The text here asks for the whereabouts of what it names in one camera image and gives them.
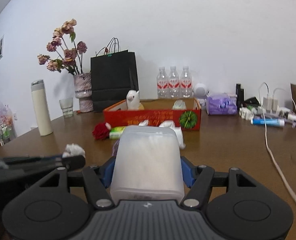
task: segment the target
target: blue tube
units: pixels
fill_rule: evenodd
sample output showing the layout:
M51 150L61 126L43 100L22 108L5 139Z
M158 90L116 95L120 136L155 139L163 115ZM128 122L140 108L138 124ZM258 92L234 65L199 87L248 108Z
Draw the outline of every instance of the blue tube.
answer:
M251 119L250 123L254 124L254 125L265 125L265 120L264 119ZM284 127L285 121L283 119L266 119L266 125L267 126Z

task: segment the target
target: purple tissue pack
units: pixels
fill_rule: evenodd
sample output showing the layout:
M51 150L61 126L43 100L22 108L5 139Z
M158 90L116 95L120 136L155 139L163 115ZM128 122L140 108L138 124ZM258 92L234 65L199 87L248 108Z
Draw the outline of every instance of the purple tissue pack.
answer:
M212 94L206 99L207 114L236 114L237 95L235 94Z

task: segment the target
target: white thermos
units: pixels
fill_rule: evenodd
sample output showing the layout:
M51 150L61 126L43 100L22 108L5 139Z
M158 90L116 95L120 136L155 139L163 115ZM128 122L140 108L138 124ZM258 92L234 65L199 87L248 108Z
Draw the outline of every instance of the white thermos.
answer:
M31 94L33 107L35 109L35 118L41 136L53 132L51 128L46 92L44 90L43 79L31 83Z

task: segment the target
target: pink flower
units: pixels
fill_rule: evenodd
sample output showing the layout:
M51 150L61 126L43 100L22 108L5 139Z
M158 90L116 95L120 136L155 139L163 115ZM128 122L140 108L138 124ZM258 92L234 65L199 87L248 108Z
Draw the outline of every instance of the pink flower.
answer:
M74 32L74 29L69 22L64 22L64 24L61 26L61 31L64 34L72 34Z
M77 21L75 19L71 19L71 21L68 22L71 26L76 26Z
M50 71L56 71L59 69L59 65L58 62L54 61L54 60L50 60L48 65L47 65L47 69Z
M75 66L76 65L76 61L70 57L64 58L62 62L67 66Z
M72 58L75 59L77 57L77 51L76 49L65 49L63 51L65 58Z
M39 60L39 65L44 65L49 60L50 56L40 54L37 56L37 58Z
M55 28L54 31L53 31L53 37L62 37L63 36L63 33L61 31L61 28Z
M54 37L52 42L51 42L51 45L60 46L61 45L61 38L60 37Z
M87 51L86 44L83 41L79 41L77 44L77 50L78 50L79 54L86 53L86 51Z
M52 45L51 42L48 42L46 47L47 47L47 51L49 51L49 52L54 52L57 50L57 47Z

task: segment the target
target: water bottle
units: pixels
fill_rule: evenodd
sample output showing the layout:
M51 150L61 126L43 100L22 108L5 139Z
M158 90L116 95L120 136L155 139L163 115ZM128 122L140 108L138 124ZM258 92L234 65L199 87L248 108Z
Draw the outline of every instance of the water bottle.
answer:
M31 94L39 133L41 136L51 134L53 130L51 127L47 98L42 79L32 82Z
M175 66L170 67L168 87L170 98L180 98L180 78Z
M169 97L168 76L166 74L165 67L159 68L159 73L157 76L157 93L158 98Z
M189 67L184 66L180 76L181 96L183 98L192 98L192 78Z

